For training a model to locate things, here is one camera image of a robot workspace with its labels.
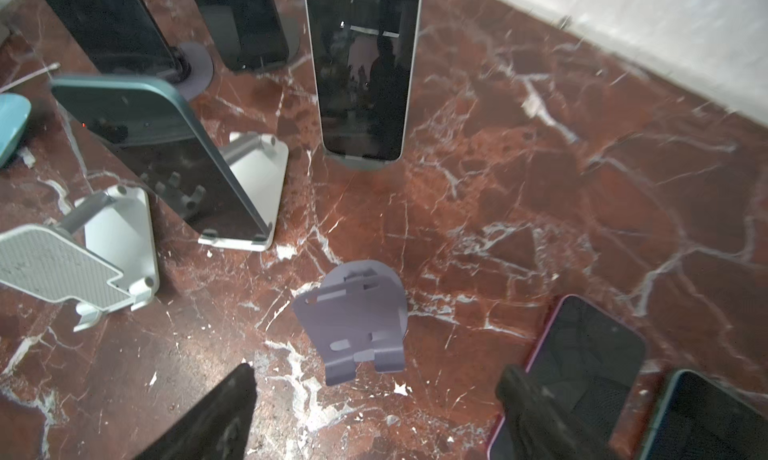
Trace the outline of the teal silicone spatula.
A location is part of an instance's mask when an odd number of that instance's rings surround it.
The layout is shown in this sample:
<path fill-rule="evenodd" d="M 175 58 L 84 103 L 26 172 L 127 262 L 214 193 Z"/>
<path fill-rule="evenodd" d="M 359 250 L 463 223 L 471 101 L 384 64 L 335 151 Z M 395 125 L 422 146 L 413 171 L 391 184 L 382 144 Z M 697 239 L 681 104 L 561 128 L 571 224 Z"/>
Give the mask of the teal silicone spatula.
<path fill-rule="evenodd" d="M 13 93 L 4 93 L 1 95 L 0 166 L 2 168 L 4 168 L 15 155 L 21 138 L 26 130 L 31 110 L 32 106 L 27 98 Z"/>

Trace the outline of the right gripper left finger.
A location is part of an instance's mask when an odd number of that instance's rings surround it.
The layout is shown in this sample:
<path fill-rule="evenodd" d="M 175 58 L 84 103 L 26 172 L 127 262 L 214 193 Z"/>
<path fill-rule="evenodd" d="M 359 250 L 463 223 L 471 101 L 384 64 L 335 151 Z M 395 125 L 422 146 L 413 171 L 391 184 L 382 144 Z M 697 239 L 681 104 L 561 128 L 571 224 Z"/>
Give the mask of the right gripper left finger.
<path fill-rule="evenodd" d="M 242 363 L 137 457 L 243 459 L 256 402 L 255 371 Z"/>

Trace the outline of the black phone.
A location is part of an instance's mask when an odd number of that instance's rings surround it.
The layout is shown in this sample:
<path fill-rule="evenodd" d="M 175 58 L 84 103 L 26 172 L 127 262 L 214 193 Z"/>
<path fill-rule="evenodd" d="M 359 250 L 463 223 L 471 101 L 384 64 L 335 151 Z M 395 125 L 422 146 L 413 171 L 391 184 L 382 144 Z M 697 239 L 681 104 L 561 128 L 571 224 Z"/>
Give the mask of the black phone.
<path fill-rule="evenodd" d="M 298 54 L 298 23 L 274 0 L 194 0 L 223 64 L 233 73 L 261 74 Z"/>
<path fill-rule="evenodd" d="M 186 73 L 178 51 L 142 0 L 45 0 L 96 69 L 176 83 Z"/>
<path fill-rule="evenodd" d="M 262 241 L 258 213 L 188 102 L 155 77 L 61 76 L 55 100 L 201 236 Z"/>
<path fill-rule="evenodd" d="M 422 0 L 305 0 L 325 154 L 371 171 L 403 155 Z"/>
<path fill-rule="evenodd" d="M 569 295 L 557 305 L 521 368 L 610 447 L 645 353 L 638 333 L 586 300 Z M 496 459 L 494 433 L 487 456 Z"/>
<path fill-rule="evenodd" d="M 767 418 L 690 369 L 673 372 L 656 404 L 639 459 L 765 459 Z"/>

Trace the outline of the white phone stand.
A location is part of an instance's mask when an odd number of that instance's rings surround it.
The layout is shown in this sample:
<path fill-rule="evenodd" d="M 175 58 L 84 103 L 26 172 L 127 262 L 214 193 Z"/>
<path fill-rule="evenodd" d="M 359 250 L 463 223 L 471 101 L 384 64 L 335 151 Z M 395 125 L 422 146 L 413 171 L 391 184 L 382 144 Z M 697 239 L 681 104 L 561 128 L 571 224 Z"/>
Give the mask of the white phone stand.
<path fill-rule="evenodd" d="M 75 301 L 75 332 L 150 305 L 160 278 L 147 193 L 116 185 L 56 224 L 2 233 L 1 283 L 51 304 Z"/>
<path fill-rule="evenodd" d="M 271 134 L 232 132 L 219 149 L 257 213 L 270 227 L 265 240 L 241 240 L 203 234 L 198 243 L 220 249 L 264 252 L 274 240 L 289 158 L 288 146 Z"/>

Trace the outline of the purple round phone stand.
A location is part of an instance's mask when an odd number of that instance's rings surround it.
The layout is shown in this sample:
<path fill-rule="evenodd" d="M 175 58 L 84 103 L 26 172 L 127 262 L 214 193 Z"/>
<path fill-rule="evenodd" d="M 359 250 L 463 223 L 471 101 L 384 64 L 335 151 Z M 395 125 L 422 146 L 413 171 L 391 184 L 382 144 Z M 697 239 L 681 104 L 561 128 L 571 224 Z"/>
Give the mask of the purple round phone stand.
<path fill-rule="evenodd" d="M 371 362 L 378 373 L 405 369 L 406 291 L 389 266 L 360 260 L 333 269 L 318 288 L 298 294 L 292 310 L 325 366 L 325 384 L 356 378 Z"/>

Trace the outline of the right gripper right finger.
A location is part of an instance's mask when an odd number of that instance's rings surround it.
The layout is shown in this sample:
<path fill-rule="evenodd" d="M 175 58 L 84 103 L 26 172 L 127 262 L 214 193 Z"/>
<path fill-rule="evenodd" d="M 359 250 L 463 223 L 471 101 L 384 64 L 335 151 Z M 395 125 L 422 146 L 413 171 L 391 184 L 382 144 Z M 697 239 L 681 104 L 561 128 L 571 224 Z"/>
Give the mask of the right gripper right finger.
<path fill-rule="evenodd" d="M 564 410 L 519 366 L 507 365 L 496 386 L 503 418 L 494 432 L 496 459 L 615 459 L 607 442 Z"/>

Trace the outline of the black phone on white stand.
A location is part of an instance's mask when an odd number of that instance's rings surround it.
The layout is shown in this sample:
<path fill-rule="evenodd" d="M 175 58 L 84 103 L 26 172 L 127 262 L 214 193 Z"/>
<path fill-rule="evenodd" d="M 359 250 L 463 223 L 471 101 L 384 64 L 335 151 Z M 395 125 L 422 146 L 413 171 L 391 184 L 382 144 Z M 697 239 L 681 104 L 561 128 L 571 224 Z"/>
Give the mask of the black phone on white stand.
<path fill-rule="evenodd" d="M 61 76 L 55 100 L 201 236 L 262 241 L 258 213 L 188 102 L 155 77 Z"/>

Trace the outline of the grey stand far left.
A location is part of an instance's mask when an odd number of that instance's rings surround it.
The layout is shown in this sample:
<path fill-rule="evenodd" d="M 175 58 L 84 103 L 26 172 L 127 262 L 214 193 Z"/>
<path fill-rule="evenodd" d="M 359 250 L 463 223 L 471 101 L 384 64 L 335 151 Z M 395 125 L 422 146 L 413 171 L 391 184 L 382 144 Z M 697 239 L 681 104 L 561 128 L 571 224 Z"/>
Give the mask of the grey stand far left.
<path fill-rule="evenodd" d="M 193 100 L 207 90 L 214 76 L 213 60 L 207 49 L 199 43 L 186 42 L 174 49 L 179 70 L 171 84 L 185 100 Z"/>

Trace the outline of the white phone stand centre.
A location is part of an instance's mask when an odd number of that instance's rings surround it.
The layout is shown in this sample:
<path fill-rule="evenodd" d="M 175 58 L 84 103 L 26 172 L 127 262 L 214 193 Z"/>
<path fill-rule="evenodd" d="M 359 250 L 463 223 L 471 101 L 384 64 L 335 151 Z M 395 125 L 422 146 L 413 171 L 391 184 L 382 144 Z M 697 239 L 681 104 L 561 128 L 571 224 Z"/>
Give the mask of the white phone stand centre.
<path fill-rule="evenodd" d="M 220 249 L 264 252 L 274 240 L 289 158 L 288 146 L 271 134 L 232 132 L 219 149 L 257 213 L 270 227 L 265 240 L 241 240 L 203 234 L 198 243 Z"/>

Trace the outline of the white phone stand front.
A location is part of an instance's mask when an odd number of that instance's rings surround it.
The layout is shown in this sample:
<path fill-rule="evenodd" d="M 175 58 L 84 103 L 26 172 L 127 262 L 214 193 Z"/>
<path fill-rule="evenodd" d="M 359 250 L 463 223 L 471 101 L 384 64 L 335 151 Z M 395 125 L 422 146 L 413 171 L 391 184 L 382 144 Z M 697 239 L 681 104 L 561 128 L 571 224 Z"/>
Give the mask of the white phone stand front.
<path fill-rule="evenodd" d="M 56 224 L 2 233 L 1 283 L 51 304 L 75 301 L 75 332 L 150 305 L 160 278 L 147 193 L 116 185 Z"/>

